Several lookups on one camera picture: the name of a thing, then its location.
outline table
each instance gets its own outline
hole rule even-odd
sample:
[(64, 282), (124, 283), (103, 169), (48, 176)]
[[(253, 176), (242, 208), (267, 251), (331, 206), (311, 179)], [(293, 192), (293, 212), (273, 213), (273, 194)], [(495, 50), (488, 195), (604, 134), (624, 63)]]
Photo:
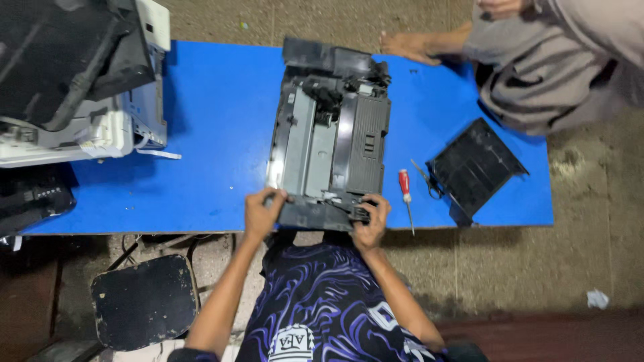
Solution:
[[(181, 160), (133, 153), (72, 162), (78, 204), (23, 234), (216, 233), (243, 230), (243, 197), (263, 187), (284, 71), (281, 48), (173, 41), (166, 57), (168, 147)], [(390, 55), (389, 134), (383, 195), (388, 226), (409, 228), (398, 170), (410, 173), (417, 229), (454, 227), (445, 200), (430, 198), (410, 162), (434, 157), (484, 117), (530, 172), (513, 177), (474, 216), (480, 225), (551, 225), (545, 137), (502, 129), (485, 117), (470, 66), (430, 67)]]

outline printer part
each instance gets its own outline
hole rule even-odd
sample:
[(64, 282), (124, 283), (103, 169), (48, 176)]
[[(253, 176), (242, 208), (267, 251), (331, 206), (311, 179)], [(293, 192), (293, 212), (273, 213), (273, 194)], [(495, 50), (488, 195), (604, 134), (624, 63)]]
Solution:
[(434, 190), (439, 198), (449, 196), (450, 217), (457, 226), (472, 225), (474, 214), (512, 176), (530, 175), (483, 118), (472, 122), (426, 165), (429, 177), (418, 170), (430, 195), (435, 197)]
[(0, 117), (66, 128), (84, 99), (155, 80), (134, 0), (0, 0)]
[(285, 227), (351, 231), (368, 222), (357, 207), (382, 193), (391, 101), (387, 64), (371, 54), (287, 37), (286, 64), (266, 184), (291, 202)]

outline disassembled printer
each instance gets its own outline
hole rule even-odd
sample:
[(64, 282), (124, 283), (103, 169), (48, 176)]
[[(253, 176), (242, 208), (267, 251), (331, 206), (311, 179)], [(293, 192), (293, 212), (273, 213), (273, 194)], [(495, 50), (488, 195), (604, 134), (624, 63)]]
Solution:
[(275, 121), (266, 184), (292, 202), (286, 227), (351, 231), (368, 222), (356, 207), (383, 189), (384, 137), (391, 101), (386, 62), (371, 54), (287, 37), (286, 71)]

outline gray clothing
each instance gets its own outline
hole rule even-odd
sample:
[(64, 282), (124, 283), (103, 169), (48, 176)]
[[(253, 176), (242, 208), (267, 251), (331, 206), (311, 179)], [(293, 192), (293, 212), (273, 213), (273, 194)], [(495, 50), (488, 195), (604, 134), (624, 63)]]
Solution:
[(485, 21), (464, 53), (493, 67), (480, 96), (507, 126), (542, 135), (644, 107), (644, 0), (535, 0)]

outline black plastic tray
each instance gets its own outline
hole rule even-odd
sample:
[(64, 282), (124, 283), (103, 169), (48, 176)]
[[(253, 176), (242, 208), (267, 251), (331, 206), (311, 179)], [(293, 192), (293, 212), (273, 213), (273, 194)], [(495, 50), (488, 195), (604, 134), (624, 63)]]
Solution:
[(451, 198), (450, 216), (458, 226), (470, 226), (474, 214), (512, 176), (530, 175), (483, 118), (426, 165)]

